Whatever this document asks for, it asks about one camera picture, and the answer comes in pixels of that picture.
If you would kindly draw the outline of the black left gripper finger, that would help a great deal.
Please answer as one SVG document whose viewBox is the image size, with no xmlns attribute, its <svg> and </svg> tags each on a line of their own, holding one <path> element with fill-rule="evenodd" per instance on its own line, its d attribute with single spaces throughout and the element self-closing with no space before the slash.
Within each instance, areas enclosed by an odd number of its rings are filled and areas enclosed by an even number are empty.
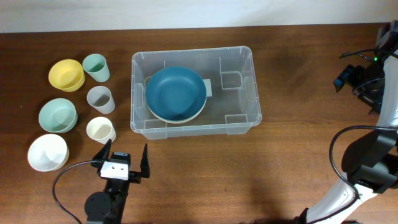
<svg viewBox="0 0 398 224">
<path fill-rule="evenodd" d="M 145 146 L 144 146 L 141 163 L 140 163 L 140 168 L 141 168 L 141 177 L 148 179 L 150 177 L 150 165 L 149 165 L 148 145 L 147 144 L 145 144 Z"/>
<path fill-rule="evenodd" d="M 112 140 L 108 139 L 104 147 L 93 157 L 94 161 L 106 161 L 109 157 Z"/>
</svg>

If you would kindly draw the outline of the white small bowl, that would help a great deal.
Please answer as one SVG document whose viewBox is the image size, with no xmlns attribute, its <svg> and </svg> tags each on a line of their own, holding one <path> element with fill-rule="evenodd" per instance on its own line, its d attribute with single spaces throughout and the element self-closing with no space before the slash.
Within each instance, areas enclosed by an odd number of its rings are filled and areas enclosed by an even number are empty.
<svg viewBox="0 0 398 224">
<path fill-rule="evenodd" d="M 31 168 L 48 172 L 64 166 L 70 152 L 66 141 L 57 134 L 44 134 L 29 147 L 27 160 Z"/>
</svg>

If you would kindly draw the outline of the mint green small bowl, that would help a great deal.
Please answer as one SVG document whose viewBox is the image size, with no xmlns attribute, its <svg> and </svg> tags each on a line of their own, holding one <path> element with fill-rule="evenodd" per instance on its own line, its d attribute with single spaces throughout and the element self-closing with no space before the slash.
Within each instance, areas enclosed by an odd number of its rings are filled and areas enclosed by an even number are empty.
<svg viewBox="0 0 398 224">
<path fill-rule="evenodd" d="M 75 127 L 77 120 L 75 105 L 65 98 L 50 100 L 39 112 L 41 128 L 50 133 L 66 133 Z"/>
</svg>

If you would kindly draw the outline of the dark blue bowl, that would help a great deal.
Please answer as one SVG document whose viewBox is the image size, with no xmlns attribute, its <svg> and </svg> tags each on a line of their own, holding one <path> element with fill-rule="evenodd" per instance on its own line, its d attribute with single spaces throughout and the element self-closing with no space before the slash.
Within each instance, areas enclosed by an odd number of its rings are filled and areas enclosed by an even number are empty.
<svg viewBox="0 0 398 224">
<path fill-rule="evenodd" d="M 187 119 L 206 102 L 202 77 L 190 68 L 167 67 L 156 72 L 146 86 L 148 107 L 161 118 Z"/>
</svg>

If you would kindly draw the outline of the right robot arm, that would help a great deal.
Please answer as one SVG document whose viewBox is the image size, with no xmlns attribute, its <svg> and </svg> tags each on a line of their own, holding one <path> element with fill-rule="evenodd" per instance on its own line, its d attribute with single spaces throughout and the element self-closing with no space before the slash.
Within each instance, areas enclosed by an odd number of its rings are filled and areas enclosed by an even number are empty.
<svg viewBox="0 0 398 224">
<path fill-rule="evenodd" d="M 346 223 L 365 201 L 397 188 L 397 21 L 379 28 L 374 58 L 368 67 L 348 65 L 333 82 L 336 91 L 344 85 L 378 113 L 375 126 L 350 126 L 337 132 L 329 147 L 330 164 L 338 182 L 314 206 L 306 208 L 294 223 Z M 333 159 L 336 140 L 348 131 L 367 129 L 369 133 L 345 150 L 341 169 Z"/>
</svg>

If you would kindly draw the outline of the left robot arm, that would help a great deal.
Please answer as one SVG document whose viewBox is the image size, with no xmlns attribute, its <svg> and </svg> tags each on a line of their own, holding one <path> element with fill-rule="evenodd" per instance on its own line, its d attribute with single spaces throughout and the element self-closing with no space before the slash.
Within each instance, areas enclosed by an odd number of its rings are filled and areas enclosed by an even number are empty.
<svg viewBox="0 0 398 224">
<path fill-rule="evenodd" d="M 85 202 L 87 223 L 121 223 L 129 186 L 140 184 L 141 179 L 150 177 L 148 147 L 145 146 L 140 171 L 129 170 L 131 155 L 124 152 L 110 152 L 112 140 L 93 157 L 92 166 L 106 184 L 104 190 L 91 194 Z"/>
</svg>

